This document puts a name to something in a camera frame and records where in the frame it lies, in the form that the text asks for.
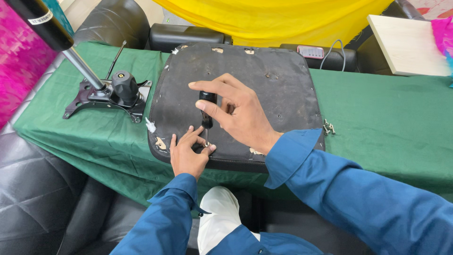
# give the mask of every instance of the hand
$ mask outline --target hand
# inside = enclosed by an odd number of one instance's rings
[[[237,141],[267,155],[282,136],[271,127],[255,91],[231,74],[192,82],[189,87],[222,96],[221,107],[206,100],[198,100],[195,106],[217,120]]]
[[[203,127],[199,127],[194,131],[193,126],[190,126],[187,133],[179,139],[178,145],[176,145],[176,135],[173,134],[171,137],[170,162],[175,176],[180,173],[189,173],[197,181],[200,178],[209,160],[209,155],[216,150],[214,144],[204,148],[200,154],[196,154],[192,150],[192,145],[195,143],[205,143],[205,140],[198,136],[202,131]]]

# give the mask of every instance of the blue shirt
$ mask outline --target blue shirt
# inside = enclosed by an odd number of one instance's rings
[[[320,132],[285,133],[266,157],[265,186],[275,189],[285,183],[303,203],[377,254],[453,254],[452,203],[313,150]],[[196,201],[195,177],[177,175],[149,200],[152,205],[111,254],[184,255],[192,226],[190,211],[207,213]],[[294,235],[260,234],[258,241],[240,225],[208,254],[323,254]]]

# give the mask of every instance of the chrome cylinder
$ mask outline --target chrome cylinder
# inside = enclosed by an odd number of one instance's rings
[[[74,49],[74,47],[63,51],[63,55],[77,68],[77,70],[79,70],[79,72],[83,74],[83,76],[85,76],[85,78],[91,83],[91,85],[93,85],[94,88],[101,89],[104,87],[104,83],[85,63],[79,53],[77,53],[76,49]]]

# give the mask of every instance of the smartphone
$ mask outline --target smartphone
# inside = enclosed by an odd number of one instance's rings
[[[299,46],[297,46],[297,52],[299,52],[299,54],[301,54],[305,58],[309,58],[309,59],[323,59],[324,58],[324,49],[321,47],[299,45]]]

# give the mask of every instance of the sticker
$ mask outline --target sticker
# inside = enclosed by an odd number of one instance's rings
[[[45,22],[51,20],[52,17],[53,17],[53,13],[49,10],[49,12],[46,15],[39,17],[37,19],[29,20],[29,22],[32,25],[39,25],[39,24],[42,24],[42,23],[45,23]]]

